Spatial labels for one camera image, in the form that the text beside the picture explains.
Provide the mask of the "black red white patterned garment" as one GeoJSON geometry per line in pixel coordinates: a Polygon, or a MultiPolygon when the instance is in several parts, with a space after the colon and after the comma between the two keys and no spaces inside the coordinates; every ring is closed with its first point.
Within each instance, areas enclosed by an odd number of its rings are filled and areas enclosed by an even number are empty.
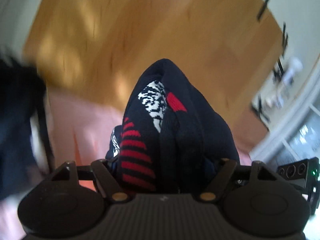
{"type": "Polygon", "coordinates": [[[225,158],[239,160],[227,123],[168,59],[139,78],[106,154],[123,189],[156,194],[203,191],[225,158]]]}

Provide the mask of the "dark navy clothes pile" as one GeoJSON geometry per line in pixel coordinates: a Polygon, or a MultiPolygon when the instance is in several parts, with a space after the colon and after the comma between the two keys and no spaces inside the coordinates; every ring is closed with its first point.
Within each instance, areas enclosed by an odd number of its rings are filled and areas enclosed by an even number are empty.
{"type": "Polygon", "coordinates": [[[33,66],[1,56],[1,200],[31,184],[37,166],[31,145],[31,117],[40,117],[40,138],[50,150],[46,131],[46,85],[33,66]]]}

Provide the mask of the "white framed glass window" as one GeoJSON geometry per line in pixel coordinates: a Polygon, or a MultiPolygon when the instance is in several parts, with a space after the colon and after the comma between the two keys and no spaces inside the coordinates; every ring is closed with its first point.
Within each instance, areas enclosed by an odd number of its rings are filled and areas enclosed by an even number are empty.
{"type": "Polygon", "coordinates": [[[283,118],[251,152],[252,161],[319,157],[319,61],[283,118]]]}

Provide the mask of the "pink bed sheet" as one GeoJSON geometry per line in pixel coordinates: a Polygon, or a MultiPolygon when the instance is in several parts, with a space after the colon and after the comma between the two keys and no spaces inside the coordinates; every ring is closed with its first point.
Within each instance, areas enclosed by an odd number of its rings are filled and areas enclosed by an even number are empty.
{"type": "MultiPolygon", "coordinates": [[[[114,107],[81,99],[64,90],[48,89],[44,102],[54,165],[69,159],[87,165],[103,158],[109,149],[112,129],[121,123],[129,97],[129,92],[115,92],[108,97],[119,104],[114,107]]],[[[30,119],[31,145],[37,166],[31,170],[31,184],[27,189],[1,200],[1,239],[23,238],[24,231],[17,217],[18,202],[40,182],[41,173],[48,171],[38,117],[34,114],[30,119]]]]}

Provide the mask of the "wooden headboard panel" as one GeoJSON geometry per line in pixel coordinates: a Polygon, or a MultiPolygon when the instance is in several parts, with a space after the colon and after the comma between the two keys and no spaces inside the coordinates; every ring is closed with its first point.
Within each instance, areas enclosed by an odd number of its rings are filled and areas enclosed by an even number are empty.
{"type": "Polygon", "coordinates": [[[42,77],[123,110],[141,74],[170,59],[233,126],[282,53],[263,0],[42,0],[24,58],[42,77]]]}

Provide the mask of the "black tape strips on wall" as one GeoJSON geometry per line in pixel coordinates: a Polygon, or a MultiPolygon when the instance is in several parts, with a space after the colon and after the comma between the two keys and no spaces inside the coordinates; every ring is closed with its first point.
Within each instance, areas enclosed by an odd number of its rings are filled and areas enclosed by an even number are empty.
{"type": "Polygon", "coordinates": [[[257,14],[257,21],[260,22],[261,18],[268,6],[269,0],[264,0],[263,5],[260,7],[259,12],[257,14]]]}

